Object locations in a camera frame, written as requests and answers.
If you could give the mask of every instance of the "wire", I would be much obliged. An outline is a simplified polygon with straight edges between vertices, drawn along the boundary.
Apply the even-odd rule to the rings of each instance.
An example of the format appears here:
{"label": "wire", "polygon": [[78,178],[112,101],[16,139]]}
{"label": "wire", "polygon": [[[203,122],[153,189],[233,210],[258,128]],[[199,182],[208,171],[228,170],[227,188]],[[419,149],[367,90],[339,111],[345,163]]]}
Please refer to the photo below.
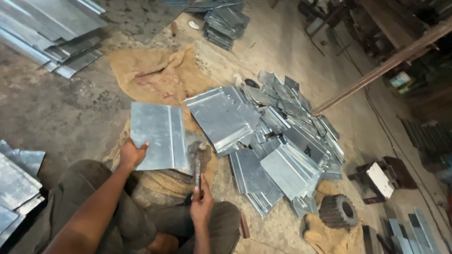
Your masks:
{"label": "wire", "polygon": [[[334,30],[334,28],[331,28],[331,30],[334,32],[334,38],[335,38],[335,39],[337,38],[337,39],[339,40],[340,44],[342,44],[342,45],[340,45],[340,46],[341,46],[341,48],[343,48],[343,47],[345,46],[345,44],[344,44],[344,43],[342,42],[342,40],[340,39],[340,37],[339,37],[339,35],[337,34],[336,30]],[[349,53],[349,51],[348,51],[347,48],[346,48],[345,51],[344,51],[344,56],[345,56],[345,58],[346,58],[348,61],[350,61],[350,63],[356,68],[356,70],[359,72],[359,74],[360,74],[361,76],[364,76],[363,72],[361,72],[361,70],[359,69],[359,67],[358,67],[358,65],[356,64],[356,62],[353,60],[353,58],[352,58],[352,56],[350,55],[350,53]],[[436,209],[438,210],[439,214],[441,215],[441,218],[444,220],[444,222],[446,222],[447,225],[450,225],[450,224],[447,223],[447,220],[444,218],[443,214],[442,214],[441,211],[439,210],[438,204],[435,202],[435,200],[434,200],[432,194],[428,191],[428,189],[427,189],[427,187],[426,187],[424,181],[422,180],[422,177],[419,175],[419,173],[417,172],[416,168],[413,166],[413,164],[412,164],[411,161],[409,160],[408,156],[407,156],[407,155],[405,154],[405,152],[402,150],[402,148],[401,148],[401,146],[399,145],[399,143],[397,142],[396,138],[394,137],[394,135],[393,135],[392,132],[390,131],[388,125],[386,124],[386,122],[384,121],[383,117],[382,117],[382,116],[380,115],[380,113],[378,112],[378,109],[375,107],[374,103],[372,102],[372,100],[371,100],[371,98],[370,98],[370,96],[369,96],[370,87],[369,87],[368,85],[365,86],[365,87],[364,87],[364,91],[365,91],[365,94],[366,94],[367,102],[369,103],[369,105],[370,105],[372,111],[375,113],[375,116],[377,117],[378,123],[380,124],[381,128],[382,128],[383,131],[385,132],[386,137],[388,138],[389,143],[391,144],[391,148],[392,148],[392,151],[394,152],[394,155],[399,159],[399,156],[398,156],[397,152],[395,151],[394,144],[392,143],[392,140],[391,140],[391,138],[389,137],[389,135],[391,135],[392,139],[394,140],[395,144],[396,144],[397,147],[399,148],[400,152],[402,152],[403,156],[406,158],[406,160],[407,160],[408,163],[410,164],[411,168],[413,169],[413,171],[416,173],[416,175],[417,175],[418,178],[420,179],[423,188],[424,188],[425,191],[427,191],[427,193],[429,194],[430,198],[432,199],[432,202],[435,204]],[[427,205],[428,211],[429,211],[430,214],[432,215],[433,221],[435,222],[435,225],[436,225],[436,227],[437,227],[437,229],[438,229],[439,234],[441,235],[441,238],[442,238],[443,241],[444,241],[444,244],[446,245],[446,247],[447,247],[449,253],[452,253],[452,251],[451,251],[451,249],[450,249],[450,247],[449,247],[449,244],[448,244],[446,238],[444,237],[443,233],[442,233],[441,230],[439,229],[439,224],[438,224],[436,218],[433,216],[433,211],[432,211],[430,205],[428,204],[427,199],[425,198],[425,196],[424,196],[424,194],[422,193],[422,191],[420,190],[420,188],[418,188],[418,190],[419,190],[419,193],[421,194],[422,198],[424,199],[425,204]],[[450,228],[449,226],[447,227],[447,229],[452,233],[452,230],[451,230],[451,228]]]}

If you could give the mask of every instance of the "trouser leg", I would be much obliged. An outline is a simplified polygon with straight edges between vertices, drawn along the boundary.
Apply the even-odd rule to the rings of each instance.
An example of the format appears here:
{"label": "trouser leg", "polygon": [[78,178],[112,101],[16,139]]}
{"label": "trouser leg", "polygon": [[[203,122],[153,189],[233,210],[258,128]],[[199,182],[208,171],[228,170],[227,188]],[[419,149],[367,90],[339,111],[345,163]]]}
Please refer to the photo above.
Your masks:
{"label": "trouser leg", "polygon": [[[62,195],[52,210],[51,239],[111,174],[103,163],[93,160],[76,162],[63,173],[57,187]],[[124,248],[141,249],[151,244],[156,234],[155,226],[144,210],[123,191],[97,253],[122,253]]]}
{"label": "trouser leg", "polygon": [[[215,202],[209,221],[212,254],[231,254],[240,238],[240,211],[230,202]],[[195,238],[192,236],[176,253],[192,254]]]}

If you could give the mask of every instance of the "dusty floor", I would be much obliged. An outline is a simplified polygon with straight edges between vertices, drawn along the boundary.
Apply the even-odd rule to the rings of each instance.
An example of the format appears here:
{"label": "dusty floor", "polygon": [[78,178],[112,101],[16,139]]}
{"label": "dusty floor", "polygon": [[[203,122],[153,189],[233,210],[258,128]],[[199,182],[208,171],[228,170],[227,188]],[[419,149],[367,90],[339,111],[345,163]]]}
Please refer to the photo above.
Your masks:
{"label": "dusty floor", "polygon": [[[119,31],[111,31],[101,50],[108,52],[131,47],[176,50],[194,43],[199,68],[219,85],[232,85],[234,73],[257,79],[259,71],[266,69],[299,82],[301,92],[314,106],[360,77],[343,55],[335,56],[339,48],[325,33],[319,34],[314,42],[317,45],[320,40],[328,42],[326,46],[320,46],[326,56],[312,45],[304,32],[306,22],[296,8],[296,1],[281,1],[275,9],[270,9],[267,1],[251,0],[249,3],[244,13],[251,21],[243,38],[235,42],[233,53],[205,41],[201,31],[190,28],[188,21],[201,26],[202,20],[189,14],[181,14],[176,19],[179,28],[176,38],[172,38],[170,30],[165,28],[149,44],[143,45]],[[345,43],[351,40],[341,25],[337,31]],[[356,44],[349,51],[364,73],[373,68]],[[109,154],[129,115],[131,99],[118,87],[105,56],[67,80],[38,69],[37,65],[4,45],[0,45],[0,52],[0,137],[13,147],[47,152],[45,165],[38,175],[46,187],[55,185],[68,164],[85,158],[102,160]],[[443,205],[447,204],[445,193],[434,176],[422,167],[417,150],[396,117],[411,118],[408,108],[390,93],[382,80],[373,82],[369,93],[395,138],[397,154],[404,160],[420,191],[398,190],[384,205],[364,205],[362,198],[366,190],[346,179],[345,176],[354,173],[358,165],[386,155],[394,156],[364,90],[325,112],[341,135],[339,145],[347,161],[342,167],[345,180],[331,183],[353,201],[363,223],[380,233],[385,230],[383,219],[397,217],[404,222],[406,214],[412,212],[412,206],[421,207],[442,253],[447,253],[435,225],[438,224],[446,241],[452,243]],[[218,161],[212,192],[216,200],[231,201],[247,215],[252,237],[241,239],[235,253],[315,253],[302,239],[302,221],[287,200],[280,201],[266,218],[260,218],[238,194],[227,158]],[[151,193],[143,186],[137,188],[134,198],[143,206],[151,202],[179,201]]]}

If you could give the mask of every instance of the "man's right hand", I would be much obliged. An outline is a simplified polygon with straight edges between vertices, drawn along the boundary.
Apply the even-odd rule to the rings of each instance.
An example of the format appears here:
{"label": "man's right hand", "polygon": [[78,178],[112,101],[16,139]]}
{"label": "man's right hand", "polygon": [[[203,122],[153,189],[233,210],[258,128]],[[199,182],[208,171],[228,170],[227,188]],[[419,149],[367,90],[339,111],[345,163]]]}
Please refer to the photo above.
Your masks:
{"label": "man's right hand", "polygon": [[190,208],[190,215],[192,217],[195,229],[205,229],[209,223],[210,213],[212,212],[213,200],[210,193],[209,185],[207,184],[204,174],[201,174],[201,190],[195,187],[192,195],[192,206]]}

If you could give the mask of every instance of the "gear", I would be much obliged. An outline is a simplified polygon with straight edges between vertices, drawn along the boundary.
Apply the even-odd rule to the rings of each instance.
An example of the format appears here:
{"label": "gear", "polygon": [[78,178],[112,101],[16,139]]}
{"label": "gear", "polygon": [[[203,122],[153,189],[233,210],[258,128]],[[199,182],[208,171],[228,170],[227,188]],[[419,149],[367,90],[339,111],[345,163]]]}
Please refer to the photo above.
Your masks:
{"label": "gear", "polygon": [[355,207],[343,194],[323,198],[319,215],[329,228],[351,228],[358,224]]}

